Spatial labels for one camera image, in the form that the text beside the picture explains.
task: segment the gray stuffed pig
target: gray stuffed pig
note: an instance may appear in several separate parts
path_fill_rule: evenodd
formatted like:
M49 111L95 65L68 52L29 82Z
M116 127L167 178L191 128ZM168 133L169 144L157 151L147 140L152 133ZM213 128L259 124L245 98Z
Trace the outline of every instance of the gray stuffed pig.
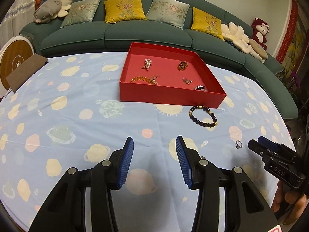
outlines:
M33 21L36 24L48 23L56 17L64 17L67 11L61 9L62 2L60 0L47 0L35 12Z

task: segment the blue gripper pad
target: blue gripper pad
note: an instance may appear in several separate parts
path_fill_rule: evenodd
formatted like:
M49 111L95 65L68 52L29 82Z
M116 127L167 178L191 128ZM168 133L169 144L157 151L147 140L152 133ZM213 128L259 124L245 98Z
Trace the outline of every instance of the blue gripper pad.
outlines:
M125 149L123 158L121 160L121 164L118 169L118 182L117 186L119 188L122 187L122 185L126 182L126 178L128 175L131 159L133 156L133 150L134 150L134 141L132 138L129 138L129 142L127 143L127 146L124 147Z
M176 138L176 152L179 159L182 175L184 182L188 185L188 188L192 187L192 178L191 178L191 167L189 165L189 161L187 159L187 156L184 152L184 147L182 146L179 137Z
M261 145L263 145L264 147L266 147L267 149L269 149L270 151L272 151L273 153L278 153L279 152L279 148L277 147L277 144L272 142L271 140L260 136L257 139L258 143L260 143Z

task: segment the round wooden device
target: round wooden device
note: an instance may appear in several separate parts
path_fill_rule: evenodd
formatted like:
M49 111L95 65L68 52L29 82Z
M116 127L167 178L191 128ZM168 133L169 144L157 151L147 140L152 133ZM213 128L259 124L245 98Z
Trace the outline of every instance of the round wooden device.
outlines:
M6 77L33 54L33 47L25 37L13 37L5 44L0 51L0 97L10 88Z

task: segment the white curtain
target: white curtain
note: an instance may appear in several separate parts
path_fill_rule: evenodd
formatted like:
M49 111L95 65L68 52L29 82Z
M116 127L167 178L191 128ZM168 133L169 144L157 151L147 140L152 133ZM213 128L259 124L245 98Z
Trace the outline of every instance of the white curtain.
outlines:
M33 21L34 0L15 0L0 24L0 49Z

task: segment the throw pillow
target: throw pillow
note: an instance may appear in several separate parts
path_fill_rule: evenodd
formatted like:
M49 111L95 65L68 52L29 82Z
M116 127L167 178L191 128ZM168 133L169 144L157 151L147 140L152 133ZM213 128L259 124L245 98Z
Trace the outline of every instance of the throw pillow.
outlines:
M146 20L142 0L107 0L105 22L114 23L126 20Z
M261 58L263 58L263 59L268 58L267 52L255 40L249 39L249 44L252 46L254 51L261 56Z
M76 23L91 22L100 0L83 0L72 3L68 15L60 28Z
M189 6L176 0L153 0L146 18L183 29Z
M224 41L221 31L221 20L195 7L193 7L191 30L204 32Z

